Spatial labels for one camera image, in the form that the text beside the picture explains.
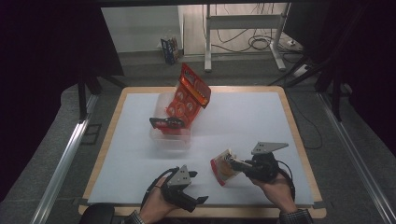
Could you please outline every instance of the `desk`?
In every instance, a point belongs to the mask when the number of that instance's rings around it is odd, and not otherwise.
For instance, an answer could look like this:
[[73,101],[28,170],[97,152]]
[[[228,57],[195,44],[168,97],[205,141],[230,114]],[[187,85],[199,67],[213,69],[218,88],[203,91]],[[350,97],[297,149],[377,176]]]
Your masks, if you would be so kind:
[[[96,179],[104,164],[106,154],[108,152],[117,122],[120,118],[120,113],[123,107],[123,103],[127,97],[128,93],[160,93],[166,91],[174,91],[174,87],[139,87],[139,88],[125,88],[120,96],[119,102],[117,104],[116,110],[114,112],[113,118],[110,122],[109,128],[107,129],[106,137],[104,143],[102,144],[101,150],[99,152],[96,164],[92,170],[91,178],[88,182],[87,188],[84,192],[83,199],[89,199],[92,188],[95,184]],[[292,137],[295,141],[298,154],[303,164],[304,172],[307,176],[309,187],[311,188],[314,202],[321,202],[322,198],[320,192],[318,191],[318,186],[314,175],[311,170],[308,158],[306,157],[303,143],[301,141],[300,135],[297,130],[294,118],[290,111],[290,106],[286,98],[285,92],[279,87],[211,87],[213,92],[277,92],[283,109],[285,111],[288,124],[292,133]],[[82,205],[79,207],[78,211],[82,214],[87,206]],[[133,212],[138,207],[116,207],[116,215],[127,216]],[[326,209],[313,209],[309,208],[311,216],[313,218],[322,218],[326,216]],[[279,210],[276,208],[264,208],[264,207],[197,207],[193,213],[188,213],[184,210],[176,210],[169,214],[169,217],[243,217],[243,218],[263,218],[263,217],[278,217]]]

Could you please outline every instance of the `gray carpet floor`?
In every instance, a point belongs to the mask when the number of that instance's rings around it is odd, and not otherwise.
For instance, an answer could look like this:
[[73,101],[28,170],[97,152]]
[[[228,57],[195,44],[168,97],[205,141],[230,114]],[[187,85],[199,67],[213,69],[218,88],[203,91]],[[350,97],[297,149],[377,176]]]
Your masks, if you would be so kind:
[[[128,86],[175,86],[181,64],[167,65],[162,57],[121,55],[125,77],[117,77]],[[277,71],[269,55],[215,56],[212,72],[204,72],[203,58],[183,58],[208,85],[267,85],[284,73]],[[334,127],[320,103],[313,83],[315,77],[286,89],[293,115],[303,138],[308,159],[322,195],[327,216],[316,223],[383,223],[370,195],[351,163]],[[121,88],[101,79],[99,95],[90,125],[101,127],[97,136],[86,134],[53,205],[47,223],[78,223],[78,205],[91,175],[106,129],[120,97]],[[341,99],[341,116],[363,160],[392,204],[396,207],[396,159],[357,115]],[[29,223],[51,175],[62,157],[78,123],[78,91],[74,86],[62,96],[62,107],[42,144],[6,199],[0,203],[0,223]],[[166,219],[167,223],[265,223],[251,219]]]

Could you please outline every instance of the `wall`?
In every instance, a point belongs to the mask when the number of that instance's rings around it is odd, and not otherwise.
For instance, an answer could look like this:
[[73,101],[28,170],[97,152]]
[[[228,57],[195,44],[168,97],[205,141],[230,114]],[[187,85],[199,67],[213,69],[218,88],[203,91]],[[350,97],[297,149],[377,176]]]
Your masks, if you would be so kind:
[[117,52],[158,50],[161,37],[168,34],[182,46],[178,6],[106,7],[102,12]]

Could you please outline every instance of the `plaid shirt sleeve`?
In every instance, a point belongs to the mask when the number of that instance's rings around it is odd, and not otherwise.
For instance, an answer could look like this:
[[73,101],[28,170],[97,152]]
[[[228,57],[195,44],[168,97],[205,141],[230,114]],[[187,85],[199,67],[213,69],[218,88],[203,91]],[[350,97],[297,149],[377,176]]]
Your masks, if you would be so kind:
[[308,210],[298,210],[295,213],[280,214],[280,224],[311,224],[314,223]]
[[145,224],[142,218],[139,216],[136,210],[132,212],[131,215],[126,217],[124,220],[120,222],[120,224]]

